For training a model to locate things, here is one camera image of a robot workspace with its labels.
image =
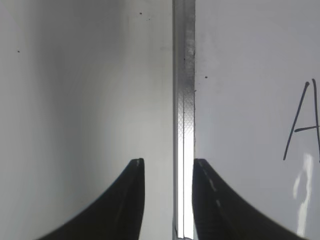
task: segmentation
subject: textured metal surface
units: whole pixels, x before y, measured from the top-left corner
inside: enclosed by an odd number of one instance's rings
[[[194,238],[195,1],[174,1],[175,194],[178,238]]]

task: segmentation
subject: metal channel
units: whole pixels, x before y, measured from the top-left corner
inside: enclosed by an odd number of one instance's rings
[[[175,230],[194,239],[195,0],[173,0]]]

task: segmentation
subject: white panel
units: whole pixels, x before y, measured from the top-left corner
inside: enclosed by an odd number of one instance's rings
[[[170,0],[0,1],[1,240],[62,225],[139,157],[140,238],[172,237],[171,17]]]
[[[196,2],[195,153],[254,207],[300,236],[320,236],[318,0]]]

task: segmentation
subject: gray surface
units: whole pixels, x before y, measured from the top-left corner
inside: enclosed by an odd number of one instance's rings
[[[305,82],[320,86],[319,10],[317,0],[201,0],[195,27],[196,157],[262,213],[313,240],[316,131],[294,133],[283,156]],[[313,101],[311,84],[296,128],[315,125]]]
[[[172,237],[171,16],[170,0],[0,1],[0,239],[55,229],[140,157],[140,239]]]

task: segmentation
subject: black marker writing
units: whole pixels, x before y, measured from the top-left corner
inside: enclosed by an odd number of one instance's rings
[[[288,148],[289,148],[290,141],[291,141],[291,138],[292,138],[293,133],[294,133],[294,132],[295,132],[295,133],[298,133],[298,132],[301,132],[301,131],[311,130],[311,129],[316,129],[316,136],[317,136],[318,147],[319,147],[319,158],[320,158],[320,131],[319,131],[319,127],[320,127],[320,126],[319,126],[319,119],[318,119],[318,100],[317,100],[317,85],[316,85],[316,80],[312,79],[312,83],[313,83],[313,95],[314,95],[315,126],[297,128],[297,129],[295,130],[295,126],[296,126],[296,123],[297,123],[297,120],[298,120],[298,116],[299,116],[299,113],[300,113],[300,109],[301,109],[302,103],[303,103],[303,101],[304,101],[307,88],[308,88],[308,86],[310,85],[310,83],[307,81],[307,82],[305,83],[305,85],[304,85],[304,89],[303,89],[302,96],[301,96],[301,99],[300,99],[300,102],[299,102],[298,110],[296,111],[296,115],[295,115],[295,118],[294,118],[294,121],[293,121],[293,125],[292,125],[292,128],[291,128],[291,132],[290,132],[290,135],[289,135],[288,142],[286,143],[283,160],[286,160],[287,153],[288,153]]]

